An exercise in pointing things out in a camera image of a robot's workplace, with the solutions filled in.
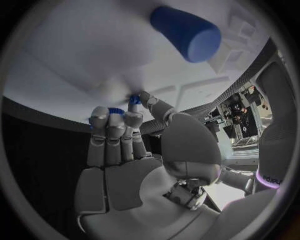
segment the blue object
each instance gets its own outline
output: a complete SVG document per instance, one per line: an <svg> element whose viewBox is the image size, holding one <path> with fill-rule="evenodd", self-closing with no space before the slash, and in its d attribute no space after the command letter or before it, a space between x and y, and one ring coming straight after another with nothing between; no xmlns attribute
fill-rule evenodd
<svg viewBox="0 0 300 240"><path fill-rule="evenodd" d="M140 97L138 95L132 95L129 99L129 104L132 105L141 104Z"/></svg>
<svg viewBox="0 0 300 240"><path fill-rule="evenodd" d="M124 115L124 110L117 108L117 107L109 107L109 114L120 114Z"/></svg>
<svg viewBox="0 0 300 240"><path fill-rule="evenodd" d="M221 43L216 25L185 11L160 6L152 12L150 22L191 63L210 59Z"/></svg>

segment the small blue object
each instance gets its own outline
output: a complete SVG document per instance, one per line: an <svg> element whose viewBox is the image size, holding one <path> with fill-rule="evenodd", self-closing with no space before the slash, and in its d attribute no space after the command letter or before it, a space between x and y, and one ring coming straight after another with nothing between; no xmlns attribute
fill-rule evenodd
<svg viewBox="0 0 300 240"><path fill-rule="evenodd" d="M185 11L160 6L152 12L150 22L191 63L210 59L221 44L216 25Z"/></svg>
<svg viewBox="0 0 300 240"><path fill-rule="evenodd" d="M109 107L109 114L120 114L120 115L124 115L124 110L117 108L117 107Z"/></svg>
<svg viewBox="0 0 300 240"><path fill-rule="evenodd" d="M129 99L129 104L132 105L141 104L140 97L138 95L132 95Z"/></svg>

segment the blue cap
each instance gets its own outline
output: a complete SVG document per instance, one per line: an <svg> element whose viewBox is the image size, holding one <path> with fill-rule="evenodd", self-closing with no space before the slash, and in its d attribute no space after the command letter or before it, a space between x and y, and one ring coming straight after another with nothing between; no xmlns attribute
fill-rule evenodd
<svg viewBox="0 0 300 240"><path fill-rule="evenodd" d="M124 115L125 111L117 108L117 107L109 107L109 114L120 114L120 115Z"/></svg>
<svg viewBox="0 0 300 240"><path fill-rule="evenodd" d="M138 95L132 95L129 99L129 104L132 105L141 104L140 97Z"/></svg>
<svg viewBox="0 0 300 240"><path fill-rule="evenodd" d="M216 25L185 11L158 7L152 12L150 23L191 63L210 59L221 44L221 32Z"/></svg>

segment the blue cylinder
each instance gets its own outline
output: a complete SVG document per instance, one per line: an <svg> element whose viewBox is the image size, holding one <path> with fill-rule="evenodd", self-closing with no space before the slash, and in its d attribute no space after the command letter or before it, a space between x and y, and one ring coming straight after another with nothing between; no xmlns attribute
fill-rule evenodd
<svg viewBox="0 0 300 240"><path fill-rule="evenodd" d="M216 25L168 6L156 8L150 16L150 23L191 63L210 59L221 43L221 32Z"/></svg>

